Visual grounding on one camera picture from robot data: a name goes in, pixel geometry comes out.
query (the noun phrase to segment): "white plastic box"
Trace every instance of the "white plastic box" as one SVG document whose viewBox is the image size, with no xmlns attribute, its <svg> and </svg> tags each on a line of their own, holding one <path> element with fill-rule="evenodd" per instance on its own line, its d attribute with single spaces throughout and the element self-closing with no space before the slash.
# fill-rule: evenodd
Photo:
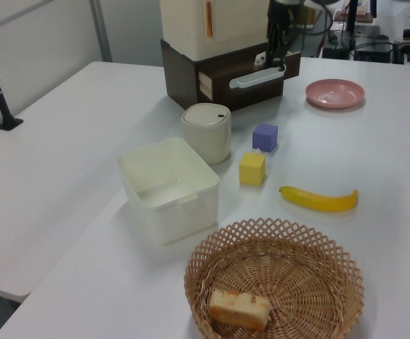
<svg viewBox="0 0 410 339">
<path fill-rule="evenodd" d="M 192 61 L 267 41 L 269 0 L 160 0 L 163 39 Z"/>
<path fill-rule="evenodd" d="M 218 175 L 182 138 L 150 143 L 117 158 L 132 211 L 158 244 L 218 219 Z"/>
</svg>

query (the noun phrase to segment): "white table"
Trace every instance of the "white table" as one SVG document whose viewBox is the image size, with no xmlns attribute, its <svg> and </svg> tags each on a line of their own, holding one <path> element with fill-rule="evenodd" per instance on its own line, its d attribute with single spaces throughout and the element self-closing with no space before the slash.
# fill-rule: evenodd
<svg viewBox="0 0 410 339">
<path fill-rule="evenodd" d="M 0 131 L 0 296 L 33 291 L 118 191 L 117 155 L 182 112 L 162 68 L 92 63 Z"/>
<path fill-rule="evenodd" d="M 271 217 L 322 231 L 351 253 L 364 278 L 363 315 L 350 338 L 410 338 L 410 68 L 301 62 L 282 99 L 233 112 L 231 157 L 213 167 L 221 178 L 217 227 Z M 322 78 L 359 83 L 365 104 L 343 112 L 310 106 L 305 87 Z M 279 146 L 266 154 L 263 186 L 239 185 L 238 163 L 260 122 L 279 126 Z M 177 121 L 164 137 L 179 135 Z M 320 213 L 284 201 L 283 185 L 329 195 L 357 188 L 359 202 L 345 213 Z M 195 246 L 217 227 L 156 246 L 133 221 L 120 189 L 0 330 L 0 339 L 200 338 L 183 275 Z"/>
</svg>

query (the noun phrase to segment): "woven basket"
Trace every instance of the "woven basket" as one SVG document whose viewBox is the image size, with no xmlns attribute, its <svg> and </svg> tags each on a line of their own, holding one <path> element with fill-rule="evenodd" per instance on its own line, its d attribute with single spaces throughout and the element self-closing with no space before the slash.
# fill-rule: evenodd
<svg viewBox="0 0 410 339">
<path fill-rule="evenodd" d="M 280 219 L 243 220 L 208 236 L 192 254 L 184 288 L 205 338 L 345 338 L 361 315 L 360 270 L 335 241 Z M 271 302 L 264 331 L 213 321 L 214 290 Z"/>
</svg>

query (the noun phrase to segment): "drawer handle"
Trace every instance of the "drawer handle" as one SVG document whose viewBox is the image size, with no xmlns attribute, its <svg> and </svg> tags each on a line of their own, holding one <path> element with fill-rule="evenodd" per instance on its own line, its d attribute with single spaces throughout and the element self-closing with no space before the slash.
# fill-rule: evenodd
<svg viewBox="0 0 410 339">
<path fill-rule="evenodd" d="M 281 69 L 278 67 L 263 69 L 258 72 L 247 74 L 246 76 L 232 79 L 228 83 L 228 86 L 230 88 L 248 88 L 250 86 L 258 85 L 259 83 L 266 83 L 270 80 L 282 78 L 285 74 L 285 70 L 281 71 Z"/>
<path fill-rule="evenodd" d="M 213 21 L 211 19 L 211 1 L 206 2 L 206 35 L 213 37 Z"/>
</svg>

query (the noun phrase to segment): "banana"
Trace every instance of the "banana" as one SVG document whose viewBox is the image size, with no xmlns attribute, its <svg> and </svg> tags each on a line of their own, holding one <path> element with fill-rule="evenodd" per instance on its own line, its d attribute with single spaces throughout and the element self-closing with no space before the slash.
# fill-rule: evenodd
<svg viewBox="0 0 410 339">
<path fill-rule="evenodd" d="M 322 196 L 292 186 L 282 186 L 279 191 L 286 200 L 292 203 L 324 212 L 349 210 L 358 203 L 357 189 L 348 196 Z"/>
</svg>

